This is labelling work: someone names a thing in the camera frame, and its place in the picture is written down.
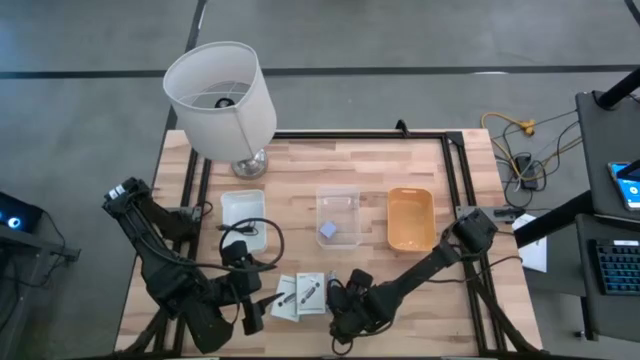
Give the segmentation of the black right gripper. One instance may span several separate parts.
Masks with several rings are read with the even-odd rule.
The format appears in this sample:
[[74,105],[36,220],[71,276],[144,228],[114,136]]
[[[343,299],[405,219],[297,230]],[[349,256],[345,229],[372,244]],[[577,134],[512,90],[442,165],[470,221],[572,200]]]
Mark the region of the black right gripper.
[[395,299],[385,287],[371,287],[362,294],[353,293],[347,299],[342,285],[330,284],[327,306],[332,314],[345,311],[344,319],[334,319],[330,325],[330,335],[340,344],[352,342],[362,332],[383,332],[395,319]]

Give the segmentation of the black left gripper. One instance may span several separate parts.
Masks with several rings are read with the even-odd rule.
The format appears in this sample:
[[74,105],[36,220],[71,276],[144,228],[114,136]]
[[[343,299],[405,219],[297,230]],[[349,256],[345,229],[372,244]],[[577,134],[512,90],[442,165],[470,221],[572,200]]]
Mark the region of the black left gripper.
[[[230,272],[214,279],[214,289],[219,300],[242,300],[260,290],[262,282],[256,272]],[[252,303],[250,300],[242,302],[245,317],[242,319],[244,334],[249,336],[263,330],[262,316],[267,307],[283,296],[276,293]]]

